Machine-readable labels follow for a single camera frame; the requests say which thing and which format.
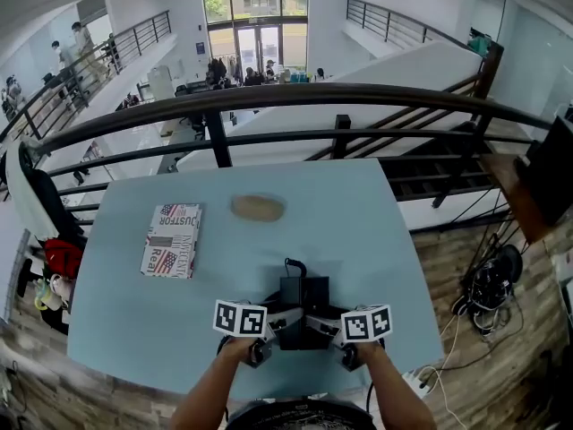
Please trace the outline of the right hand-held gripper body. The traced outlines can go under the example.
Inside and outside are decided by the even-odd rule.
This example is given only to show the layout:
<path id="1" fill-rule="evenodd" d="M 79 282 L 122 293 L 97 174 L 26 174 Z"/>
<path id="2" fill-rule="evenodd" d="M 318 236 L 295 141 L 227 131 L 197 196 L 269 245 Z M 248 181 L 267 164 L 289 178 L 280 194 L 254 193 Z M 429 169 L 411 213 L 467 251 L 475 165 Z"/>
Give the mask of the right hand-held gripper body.
<path id="1" fill-rule="evenodd" d="M 342 352 L 341 364 L 349 372 L 360 368 L 359 344 L 376 342 L 385 348 L 385 338 L 393 332 L 390 305 L 369 305 L 340 316 L 333 344 Z"/>

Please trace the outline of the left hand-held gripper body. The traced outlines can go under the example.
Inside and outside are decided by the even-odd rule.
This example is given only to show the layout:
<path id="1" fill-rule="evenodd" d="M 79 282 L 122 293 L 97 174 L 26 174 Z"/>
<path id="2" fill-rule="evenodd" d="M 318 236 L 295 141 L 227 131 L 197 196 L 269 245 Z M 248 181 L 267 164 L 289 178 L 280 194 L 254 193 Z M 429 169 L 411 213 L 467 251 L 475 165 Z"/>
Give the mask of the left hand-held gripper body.
<path id="1" fill-rule="evenodd" d="M 254 338 L 246 364 L 259 367 L 271 355 L 274 334 L 268 323 L 268 309 L 262 305 L 240 304 L 218 299 L 215 303 L 212 328 L 223 334 L 217 353 L 232 338 Z"/>

